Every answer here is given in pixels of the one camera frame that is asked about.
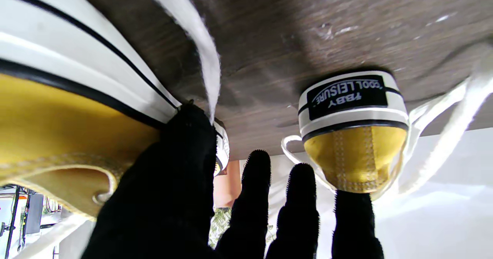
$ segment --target wood grain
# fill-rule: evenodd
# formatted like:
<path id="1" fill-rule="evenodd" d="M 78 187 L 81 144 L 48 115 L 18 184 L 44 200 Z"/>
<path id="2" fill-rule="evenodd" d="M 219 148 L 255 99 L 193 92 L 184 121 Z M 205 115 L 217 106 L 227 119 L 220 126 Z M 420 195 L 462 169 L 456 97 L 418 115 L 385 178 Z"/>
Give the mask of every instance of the wood grain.
<path id="1" fill-rule="evenodd" d="M 153 0 L 89 1 L 172 94 L 206 108 L 195 47 Z M 299 134 L 299 95 L 329 73 L 389 69 L 411 110 L 467 77 L 493 43 L 493 0 L 192 1 L 221 55 L 216 116 L 232 160 L 254 149 L 281 154 L 281 138 Z M 439 133 L 447 119 L 424 134 Z M 471 129 L 491 126 L 487 101 Z"/>

